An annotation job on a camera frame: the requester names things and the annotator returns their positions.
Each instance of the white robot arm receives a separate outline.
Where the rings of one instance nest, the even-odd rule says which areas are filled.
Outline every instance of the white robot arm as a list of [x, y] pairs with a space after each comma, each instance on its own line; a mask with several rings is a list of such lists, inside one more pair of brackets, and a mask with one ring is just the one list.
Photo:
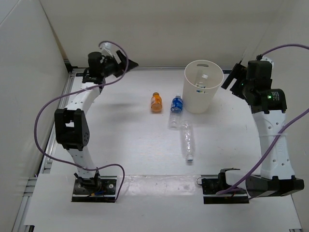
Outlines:
[[[121, 76], [127, 66], [127, 58], [120, 52], [116, 52], [121, 63], [118, 63], [114, 56], [107, 50], [105, 54], [101, 52], [92, 52], [88, 55], [89, 68], [83, 73], [83, 81], [81, 89], [89, 88], [94, 85], [105, 84], [105, 78], [114, 75]], [[138, 66], [137, 63], [129, 60], [128, 71]], [[87, 144], [90, 138], [86, 113], [96, 97], [102, 92], [102, 87], [96, 87], [75, 96], [64, 109], [55, 111], [55, 130], [56, 140], [62, 144], [72, 156], [75, 164], [86, 168], [95, 169]], [[102, 180], [99, 171], [86, 171], [83, 168], [77, 168], [75, 173], [76, 181], [73, 190], [72, 201], [89, 202], [101, 201], [95, 197], [87, 197], [87, 195], [98, 192], [102, 189], [102, 185], [109, 183], [109, 180]]]
[[[281, 89], [272, 89], [272, 65], [268, 61], [252, 60], [248, 67], [236, 64], [223, 83], [227, 89], [233, 79], [236, 82], [230, 89], [232, 93], [244, 99], [251, 108], [259, 137], [261, 152], [265, 154], [285, 122], [286, 100]], [[245, 177], [234, 192], [233, 198], [227, 198], [228, 188]], [[249, 175], [239, 169], [222, 169], [216, 180], [203, 182], [207, 203], [248, 203], [248, 196], [272, 197], [286, 196], [304, 188], [304, 181], [295, 177], [287, 149], [286, 138], [281, 134], [268, 156], [261, 163], [260, 175]]]

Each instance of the white paper cup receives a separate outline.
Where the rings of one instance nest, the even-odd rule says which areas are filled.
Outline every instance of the white paper cup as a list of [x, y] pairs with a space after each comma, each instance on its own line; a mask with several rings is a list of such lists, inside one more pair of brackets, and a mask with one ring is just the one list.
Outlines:
[[[197, 87], [197, 76], [206, 74], [203, 79], [205, 88]], [[223, 82], [223, 71], [215, 63], [207, 60], [196, 60], [187, 65], [184, 70], [183, 106], [193, 114], [205, 112]]]

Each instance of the orange juice bottle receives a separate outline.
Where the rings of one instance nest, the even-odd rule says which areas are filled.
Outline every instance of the orange juice bottle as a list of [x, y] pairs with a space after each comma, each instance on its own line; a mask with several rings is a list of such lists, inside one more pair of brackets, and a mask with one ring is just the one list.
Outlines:
[[162, 110], [162, 99], [157, 92], [153, 93], [153, 97], [151, 98], [151, 110], [154, 113], [159, 113]]

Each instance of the blue bottle label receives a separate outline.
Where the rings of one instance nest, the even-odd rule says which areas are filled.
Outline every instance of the blue bottle label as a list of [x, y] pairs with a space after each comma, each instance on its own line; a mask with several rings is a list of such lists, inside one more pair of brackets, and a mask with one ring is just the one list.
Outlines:
[[172, 105], [170, 106], [171, 111], [179, 111], [179, 113], [183, 110], [183, 100], [181, 98], [174, 98], [172, 101]]

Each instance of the blue labeled water bottle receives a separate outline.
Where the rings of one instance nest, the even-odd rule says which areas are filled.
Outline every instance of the blue labeled water bottle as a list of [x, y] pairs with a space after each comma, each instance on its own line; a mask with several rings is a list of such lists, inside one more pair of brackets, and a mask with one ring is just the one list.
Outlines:
[[181, 94], [177, 94], [170, 106], [170, 114], [169, 114], [170, 129], [173, 130], [178, 129], [182, 111], [183, 111], [183, 100], [181, 98]]

